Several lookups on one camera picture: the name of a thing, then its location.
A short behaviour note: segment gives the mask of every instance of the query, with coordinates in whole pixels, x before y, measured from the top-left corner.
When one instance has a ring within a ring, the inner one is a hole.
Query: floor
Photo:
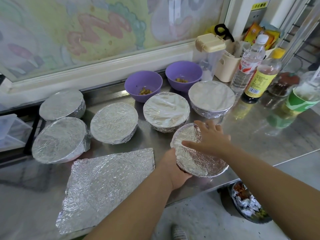
[[[320,153],[314,152],[294,160],[277,168],[320,190]],[[171,224],[182,226],[189,240],[289,239],[273,221],[258,225],[231,216],[223,208],[216,191],[167,207],[151,239],[170,240]]]

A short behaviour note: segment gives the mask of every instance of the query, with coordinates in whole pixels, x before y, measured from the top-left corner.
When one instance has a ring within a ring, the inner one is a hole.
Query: yellow bottle cap
[[[286,50],[283,48],[275,48],[271,53],[271,58],[280,59],[285,54],[285,52]]]
[[[198,51],[202,52],[216,52],[226,48],[224,40],[221,40],[217,35],[208,33],[198,36],[195,40],[195,47]]]

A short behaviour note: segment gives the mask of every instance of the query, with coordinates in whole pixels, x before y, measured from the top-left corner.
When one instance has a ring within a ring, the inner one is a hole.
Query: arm
[[[195,121],[202,141],[184,146],[223,159],[292,240],[320,239],[320,191],[230,143],[220,125]]]
[[[156,169],[84,240],[149,240],[171,191],[191,177],[176,160],[175,150],[167,151]]]

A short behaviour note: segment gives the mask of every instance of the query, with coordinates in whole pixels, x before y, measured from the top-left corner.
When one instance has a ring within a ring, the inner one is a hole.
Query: shoe
[[[178,225],[171,226],[172,240],[188,240],[186,232]]]

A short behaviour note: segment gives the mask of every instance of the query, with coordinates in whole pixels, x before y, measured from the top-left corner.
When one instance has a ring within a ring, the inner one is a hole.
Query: person's left hand
[[[158,168],[169,177],[172,183],[172,190],[180,188],[188,178],[192,177],[191,174],[182,171],[178,167],[175,152],[174,148],[167,151],[158,165]]]

